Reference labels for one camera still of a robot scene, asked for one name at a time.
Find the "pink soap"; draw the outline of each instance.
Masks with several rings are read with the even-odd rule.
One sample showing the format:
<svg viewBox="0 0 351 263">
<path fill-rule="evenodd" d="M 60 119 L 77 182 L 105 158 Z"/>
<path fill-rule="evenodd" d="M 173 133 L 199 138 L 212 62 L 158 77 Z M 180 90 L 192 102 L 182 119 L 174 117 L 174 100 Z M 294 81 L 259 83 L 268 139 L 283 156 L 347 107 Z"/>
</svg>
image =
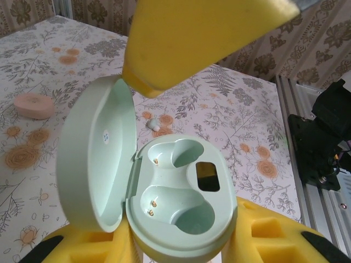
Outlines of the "pink soap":
<svg viewBox="0 0 351 263">
<path fill-rule="evenodd" d="M 52 98 L 35 93 L 18 95 L 14 105 L 18 114 L 33 119 L 47 119 L 55 112 Z"/>
</svg>

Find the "charging case lid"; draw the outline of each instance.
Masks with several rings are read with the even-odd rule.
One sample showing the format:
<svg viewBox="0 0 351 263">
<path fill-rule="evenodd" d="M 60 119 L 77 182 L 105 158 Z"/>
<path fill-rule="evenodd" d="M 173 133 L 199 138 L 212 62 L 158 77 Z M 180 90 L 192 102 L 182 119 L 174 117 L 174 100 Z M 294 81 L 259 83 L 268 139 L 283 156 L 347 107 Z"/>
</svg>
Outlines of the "charging case lid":
<svg viewBox="0 0 351 263">
<path fill-rule="evenodd" d="M 120 75 L 96 79 L 69 112 L 58 147 L 60 202 L 71 224 L 88 231 L 117 229 L 136 150 L 129 86 Z"/>
</svg>

